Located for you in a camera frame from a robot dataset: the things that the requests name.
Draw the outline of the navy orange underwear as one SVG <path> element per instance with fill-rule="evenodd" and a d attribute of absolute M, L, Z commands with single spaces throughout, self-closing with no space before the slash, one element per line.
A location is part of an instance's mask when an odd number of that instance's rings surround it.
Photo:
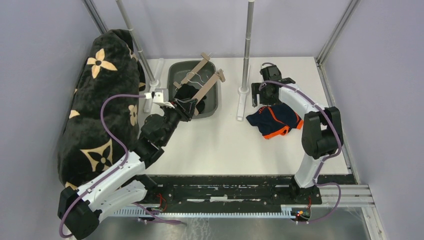
<path fill-rule="evenodd" d="M 285 103 L 262 106 L 246 119 L 267 140 L 285 136 L 292 129 L 301 130 L 304 125 L 303 119 Z"/>

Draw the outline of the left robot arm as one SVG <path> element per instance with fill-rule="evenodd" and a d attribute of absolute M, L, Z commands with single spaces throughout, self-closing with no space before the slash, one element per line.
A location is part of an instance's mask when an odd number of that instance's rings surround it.
<path fill-rule="evenodd" d="M 135 179 L 155 163 L 180 122 L 192 120 L 197 99 L 173 99 L 170 102 L 155 100 L 163 115 L 151 114 L 141 127 L 137 147 L 95 178 L 73 189 L 67 186 L 60 193 L 58 217 L 62 238 L 83 240 L 99 224 L 117 210 L 129 204 L 147 204 L 156 200 L 155 187 Z"/>

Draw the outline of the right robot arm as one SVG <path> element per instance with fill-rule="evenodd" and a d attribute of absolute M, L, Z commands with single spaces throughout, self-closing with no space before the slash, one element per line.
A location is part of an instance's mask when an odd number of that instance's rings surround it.
<path fill-rule="evenodd" d="M 317 187 L 324 162 L 341 153 L 341 113 L 335 106 L 314 101 L 292 78 L 284 78 L 273 63 L 263 63 L 259 73 L 263 81 L 251 84 L 252 105 L 258 110 L 246 119 L 267 140 L 294 129 L 301 131 L 304 156 L 288 191 L 290 200 L 301 204 Z"/>

